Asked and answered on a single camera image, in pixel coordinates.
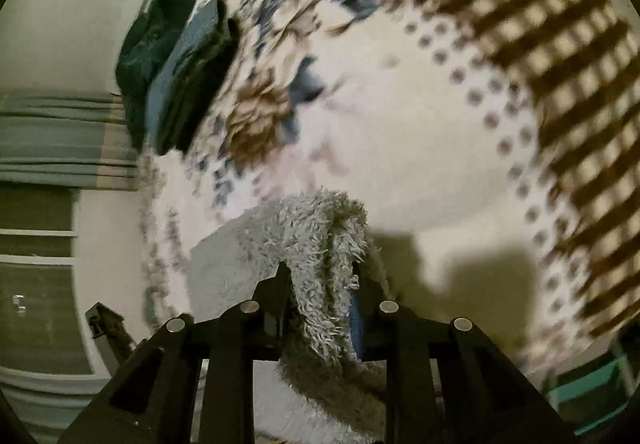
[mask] gray towel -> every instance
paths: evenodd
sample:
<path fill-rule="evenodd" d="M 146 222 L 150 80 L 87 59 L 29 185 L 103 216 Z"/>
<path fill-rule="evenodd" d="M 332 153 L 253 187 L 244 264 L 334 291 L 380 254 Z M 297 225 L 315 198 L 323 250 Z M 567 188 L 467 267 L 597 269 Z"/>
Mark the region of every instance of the gray towel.
<path fill-rule="evenodd" d="M 359 202 L 327 191 L 270 201 L 201 241 L 187 266 L 196 321 L 251 297 L 280 261 L 297 309 L 280 363 L 255 363 L 256 431 L 303 444 L 382 439 L 385 369 L 357 360 L 349 332 L 353 262 L 389 296 Z"/>

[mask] curtain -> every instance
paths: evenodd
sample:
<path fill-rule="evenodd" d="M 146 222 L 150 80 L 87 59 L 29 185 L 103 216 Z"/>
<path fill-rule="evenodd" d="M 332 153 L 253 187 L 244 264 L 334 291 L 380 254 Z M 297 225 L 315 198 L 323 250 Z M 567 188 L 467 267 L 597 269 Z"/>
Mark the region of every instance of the curtain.
<path fill-rule="evenodd" d="M 137 155 L 121 98 L 0 94 L 0 181 L 137 189 Z"/>

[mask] metal pin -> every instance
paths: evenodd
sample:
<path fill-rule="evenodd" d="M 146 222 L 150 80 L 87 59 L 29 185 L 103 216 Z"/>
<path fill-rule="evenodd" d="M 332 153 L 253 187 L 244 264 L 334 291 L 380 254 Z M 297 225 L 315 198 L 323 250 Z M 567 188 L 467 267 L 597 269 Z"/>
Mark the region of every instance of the metal pin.
<path fill-rule="evenodd" d="M 173 318 L 166 323 L 166 329 L 169 332 L 180 332 L 186 325 L 187 323 L 185 323 L 183 319 Z"/>
<path fill-rule="evenodd" d="M 400 308 L 398 307 L 398 303 L 396 303 L 395 301 L 387 299 L 380 303 L 380 310 L 382 310 L 382 312 L 386 314 L 393 314 L 394 312 L 398 312 L 398 309 Z"/>
<path fill-rule="evenodd" d="M 456 318 L 453 321 L 453 326 L 461 332 L 469 332 L 474 327 L 474 324 L 467 318 Z"/>
<path fill-rule="evenodd" d="M 240 310 L 245 314 L 253 314 L 254 312 L 258 312 L 260 309 L 260 304 L 252 299 L 248 299 L 247 301 L 243 301 L 240 304 Z"/>

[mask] stack of folded clothes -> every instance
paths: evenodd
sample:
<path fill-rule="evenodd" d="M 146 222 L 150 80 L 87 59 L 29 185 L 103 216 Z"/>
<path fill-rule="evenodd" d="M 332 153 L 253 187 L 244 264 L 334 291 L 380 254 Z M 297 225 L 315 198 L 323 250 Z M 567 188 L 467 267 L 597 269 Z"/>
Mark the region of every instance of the stack of folded clothes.
<path fill-rule="evenodd" d="M 153 0 L 127 34 L 116 65 L 134 148 L 187 151 L 238 49 L 239 28 L 213 0 Z"/>

